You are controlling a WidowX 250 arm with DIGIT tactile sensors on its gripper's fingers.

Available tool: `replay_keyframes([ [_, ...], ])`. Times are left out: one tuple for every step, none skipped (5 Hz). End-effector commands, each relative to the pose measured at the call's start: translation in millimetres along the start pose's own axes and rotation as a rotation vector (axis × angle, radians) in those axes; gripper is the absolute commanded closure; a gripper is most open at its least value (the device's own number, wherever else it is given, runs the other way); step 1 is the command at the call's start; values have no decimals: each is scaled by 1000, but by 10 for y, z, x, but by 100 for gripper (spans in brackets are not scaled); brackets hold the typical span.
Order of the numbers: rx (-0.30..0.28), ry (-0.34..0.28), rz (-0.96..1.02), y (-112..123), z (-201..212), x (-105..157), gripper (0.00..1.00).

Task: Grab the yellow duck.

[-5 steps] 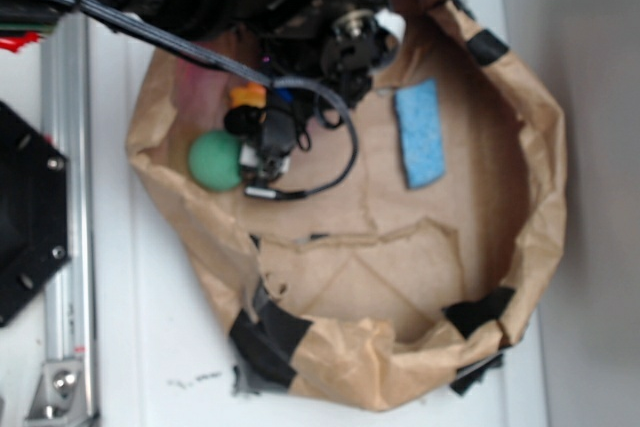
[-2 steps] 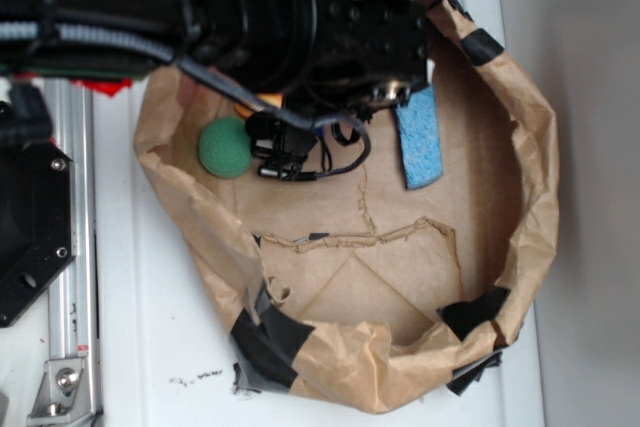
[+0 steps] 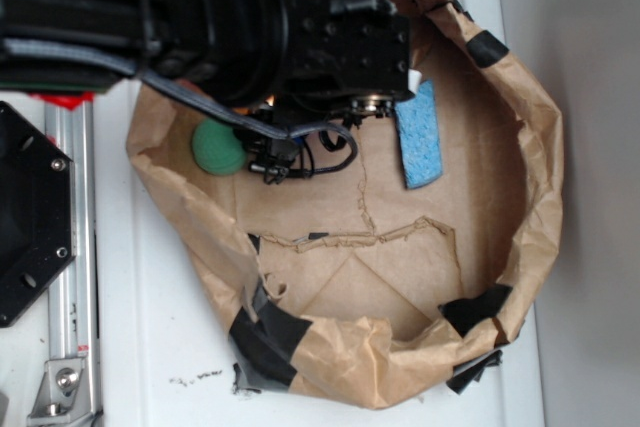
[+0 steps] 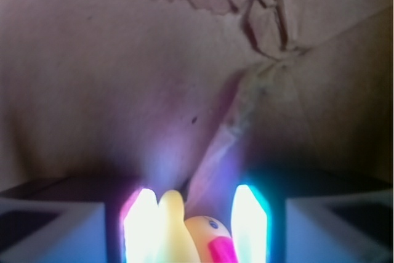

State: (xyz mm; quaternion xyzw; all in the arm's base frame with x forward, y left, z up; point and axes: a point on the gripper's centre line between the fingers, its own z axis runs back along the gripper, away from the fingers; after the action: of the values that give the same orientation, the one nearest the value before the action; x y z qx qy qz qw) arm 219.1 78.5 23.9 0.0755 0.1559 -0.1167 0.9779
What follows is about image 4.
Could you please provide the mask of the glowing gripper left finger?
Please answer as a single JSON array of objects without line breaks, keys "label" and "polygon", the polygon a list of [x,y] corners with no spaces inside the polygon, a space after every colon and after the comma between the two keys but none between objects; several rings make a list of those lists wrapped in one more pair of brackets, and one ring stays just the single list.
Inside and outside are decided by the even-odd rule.
[{"label": "glowing gripper left finger", "polygon": [[154,262],[157,213],[130,177],[33,180],[1,192],[1,261]]}]

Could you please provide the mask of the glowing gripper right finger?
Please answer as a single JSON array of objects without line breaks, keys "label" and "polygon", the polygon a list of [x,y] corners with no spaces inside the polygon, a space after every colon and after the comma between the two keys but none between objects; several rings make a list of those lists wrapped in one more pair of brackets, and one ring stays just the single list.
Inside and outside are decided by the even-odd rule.
[{"label": "glowing gripper right finger", "polygon": [[393,188],[350,171],[251,169],[231,234],[240,262],[392,262]]}]

